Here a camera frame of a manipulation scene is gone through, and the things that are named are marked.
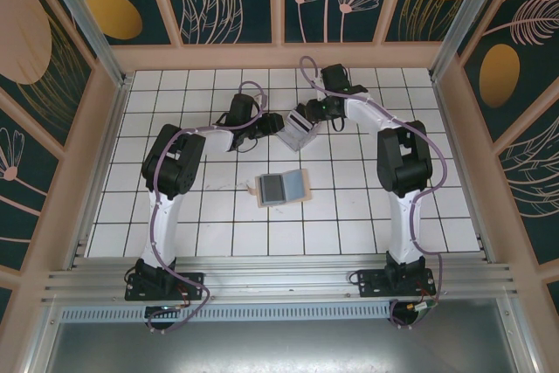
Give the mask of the clear acrylic card box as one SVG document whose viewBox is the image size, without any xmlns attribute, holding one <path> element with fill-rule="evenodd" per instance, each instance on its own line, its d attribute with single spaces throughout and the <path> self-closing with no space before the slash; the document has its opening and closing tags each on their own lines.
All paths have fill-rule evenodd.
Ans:
<svg viewBox="0 0 559 373">
<path fill-rule="evenodd" d="M 320 122 L 308 121 L 294 109 L 284 119 L 284 127 L 276 135 L 293 152 L 299 152 L 319 134 L 320 128 Z"/>
</svg>

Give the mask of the dark grey credit card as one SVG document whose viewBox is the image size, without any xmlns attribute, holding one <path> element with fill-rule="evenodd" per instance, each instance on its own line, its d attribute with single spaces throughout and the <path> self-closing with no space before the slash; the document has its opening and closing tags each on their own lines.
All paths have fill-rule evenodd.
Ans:
<svg viewBox="0 0 559 373">
<path fill-rule="evenodd" d="M 260 201 L 264 206 L 283 204 L 286 200 L 283 177 L 266 174 L 259 179 Z"/>
</svg>

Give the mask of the beige leather card holder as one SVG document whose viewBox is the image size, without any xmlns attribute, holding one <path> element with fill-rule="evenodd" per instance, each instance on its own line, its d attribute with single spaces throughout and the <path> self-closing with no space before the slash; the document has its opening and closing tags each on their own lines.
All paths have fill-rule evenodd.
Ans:
<svg viewBox="0 0 559 373">
<path fill-rule="evenodd" d="M 306 169 L 294 169 L 283 173 L 272 173 L 272 174 L 282 175 L 286 200 L 283 204 L 264 206 L 260 201 L 259 179 L 266 174 L 256 176 L 254 178 L 254 186 L 252 187 L 251 185 L 247 184 L 246 189 L 250 195 L 256 197 L 257 206 L 259 208 L 275 207 L 275 206 L 281 206 L 281 205 L 293 204 L 293 203 L 302 203 L 312 198 L 309 175 Z"/>
</svg>

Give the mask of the credit card with dark stripe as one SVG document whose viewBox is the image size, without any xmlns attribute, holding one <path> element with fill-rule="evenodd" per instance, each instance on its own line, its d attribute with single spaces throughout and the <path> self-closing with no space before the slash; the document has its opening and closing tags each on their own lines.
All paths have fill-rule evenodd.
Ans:
<svg viewBox="0 0 559 373">
<path fill-rule="evenodd" d="M 297 129 L 301 131 L 309 132 L 314 127 L 314 124 L 312 122 L 307 121 L 296 111 L 290 112 L 286 118 L 286 121 L 292 126 L 297 127 Z"/>
</svg>

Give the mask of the light grey credit card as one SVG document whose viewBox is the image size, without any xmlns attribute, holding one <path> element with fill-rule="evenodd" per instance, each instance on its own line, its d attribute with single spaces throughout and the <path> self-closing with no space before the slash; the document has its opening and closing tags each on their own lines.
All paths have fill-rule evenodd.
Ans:
<svg viewBox="0 0 559 373">
<path fill-rule="evenodd" d="M 297 127 L 292 126 L 288 122 L 285 124 L 286 132 L 281 133 L 281 137 L 286 140 L 287 142 L 300 142 L 304 140 L 308 132 L 298 130 Z"/>
</svg>

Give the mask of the grey metal sheet panel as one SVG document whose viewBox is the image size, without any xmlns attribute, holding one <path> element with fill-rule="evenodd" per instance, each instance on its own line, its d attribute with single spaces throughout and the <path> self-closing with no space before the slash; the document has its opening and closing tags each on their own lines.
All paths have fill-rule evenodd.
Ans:
<svg viewBox="0 0 559 373">
<path fill-rule="evenodd" d="M 168 335 L 140 324 L 63 324 L 40 373 L 521 373 L 491 315 L 482 330 L 435 321 L 201 322 Z"/>
</svg>

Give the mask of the aluminium side rail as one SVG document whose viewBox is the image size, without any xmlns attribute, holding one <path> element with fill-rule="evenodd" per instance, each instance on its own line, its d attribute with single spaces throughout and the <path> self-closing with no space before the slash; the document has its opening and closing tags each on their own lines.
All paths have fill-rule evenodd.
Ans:
<svg viewBox="0 0 559 373">
<path fill-rule="evenodd" d="M 76 251 L 80 241 L 87 238 L 93 225 L 94 213 L 103 190 L 105 176 L 107 175 L 111 156 L 116 143 L 117 132 L 121 124 L 121 118 L 128 99 L 131 86 L 131 73 L 124 73 L 121 83 L 114 92 L 105 127 L 97 148 L 97 154 L 93 160 L 93 168 L 86 185 L 85 195 L 79 209 L 78 217 L 66 252 L 65 261 L 62 265 L 63 271 L 72 269 Z"/>
<path fill-rule="evenodd" d="M 460 180 L 460 188 L 466 202 L 476 242 L 480 249 L 480 253 L 483 254 L 484 260 L 486 260 L 488 264 L 494 264 L 498 261 L 498 259 L 495 257 L 490 238 L 487 236 L 487 227 L 485 226 L 483 216 L 480 213 L 480 206 L 477 202 L 472 180 L 467 170 L 467 163 L 462 152 L 459 133 L 456 130 L 456 124 L 452 120 L 452 113 L 445 98 L 445 90 L 439 81 L 433 83 L 433 89 L 439 106 L 441 119 L 445 126 L 446 136 L 452 151 L 452 159 Z"/>
</svg>

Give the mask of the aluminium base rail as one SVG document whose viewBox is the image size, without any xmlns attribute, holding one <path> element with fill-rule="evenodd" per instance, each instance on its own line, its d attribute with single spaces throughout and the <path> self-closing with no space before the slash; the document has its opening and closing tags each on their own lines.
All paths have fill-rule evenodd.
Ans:
<svg viewBox="0 0 559 373">
<path fill-rule="evenodd" d="M 76 258 L 69 271 L 48 274 L 40 298 L 56 305 L 108 305 L 124 301 L 124 273 L 132 258 Z M 366 255 L 299 255 L 264 257 L 188 257 L 176 262 L 181 273 L 204 274 L 213 303 L 295 303 L 357 300 L 348 276 L 359 269 L 381 269 L 385 257 Z M 440 297 L 493 298 L 515 295 L 508 265 L 490 263 L 484 253 L 450 253 L 427 266 L 443 280 Z"/>
</svg>

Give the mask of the aluminium corner post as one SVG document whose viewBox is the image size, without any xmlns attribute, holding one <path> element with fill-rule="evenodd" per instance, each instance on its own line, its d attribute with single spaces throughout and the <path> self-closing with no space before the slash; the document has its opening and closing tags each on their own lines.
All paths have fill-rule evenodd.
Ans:
<svg viewBox="0 0 559 373">
<path fill-rule="evenodd" d="M 486 2 L 487 0 L 464 0 L 460 5 L 429 70 L 433 85 L 436 85 L 444 75 Z"/>
<path fill-rule="evenodd" d="M 105 67 L 110 79 L 122 87 L 130 81 L 128 75 L 118 63 L 105 35 L 96 24 L 95 19 L 85 0 L 63 0 L 69 11 L 76 19 L 78 27 L 83 31 L 89 45 L 95 51 L 97 58 Z"/>
</svg>

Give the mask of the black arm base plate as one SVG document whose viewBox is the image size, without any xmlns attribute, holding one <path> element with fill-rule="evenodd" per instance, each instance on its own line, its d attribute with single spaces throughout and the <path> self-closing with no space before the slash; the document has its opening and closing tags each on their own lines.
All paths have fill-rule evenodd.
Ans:
<svg viewBox="0 0 559 373">
<path fill-rule="evenodd" d="M 127 276 L 124 299 L 126 301 L 164 301 L 182 300 L 199 301 L 202 291 L 185 281 L 164 273 L 157 277 L 145 277 L 139 273 Z"/>
<path fill-rule="evenodd" d="M 389 280 L 383 269 L 359 270 L 356 273 L 359 294 L 363 298 L 420 297 L 423 291 L 434 296 L 437 292 L 436 281 L 429 268 L 394 281 Z"/>
</svg>

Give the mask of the wired connector board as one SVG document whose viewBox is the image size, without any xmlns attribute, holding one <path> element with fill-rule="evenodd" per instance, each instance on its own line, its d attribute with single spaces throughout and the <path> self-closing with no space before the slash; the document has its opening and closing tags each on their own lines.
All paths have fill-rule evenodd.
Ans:
<svg viewBox="0 0 559 373">
<path fill-rule="evenodd" d="M 389 307 L 389 322 L 398 329 L 413 329 L 437 305 L 436 300 L 393 300 Z"/>
</svg>

